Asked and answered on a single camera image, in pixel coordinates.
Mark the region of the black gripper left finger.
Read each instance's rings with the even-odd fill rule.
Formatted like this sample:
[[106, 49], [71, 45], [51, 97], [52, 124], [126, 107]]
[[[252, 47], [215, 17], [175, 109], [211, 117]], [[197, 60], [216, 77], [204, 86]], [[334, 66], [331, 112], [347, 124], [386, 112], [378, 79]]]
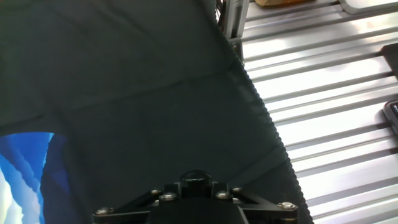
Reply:
[[165, 197], [176, 200], [180, 197], [180, 184], [166, 184], [164, 189], [150, 190], [119, 208], [102, 207], [92, 214], [94, 224], [147, 223], [147, 219]]

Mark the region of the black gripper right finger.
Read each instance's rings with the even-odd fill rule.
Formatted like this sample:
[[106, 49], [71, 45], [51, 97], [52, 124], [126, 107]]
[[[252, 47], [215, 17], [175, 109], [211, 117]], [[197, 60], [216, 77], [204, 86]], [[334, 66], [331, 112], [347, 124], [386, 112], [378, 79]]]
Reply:
[[274, 204], [242, 187], [228, 188], [226, 183], [213, 182], [213, 199], [231, 202], [240, 208], [249, 221], [298, 224], [298, 206], [291, 202]]

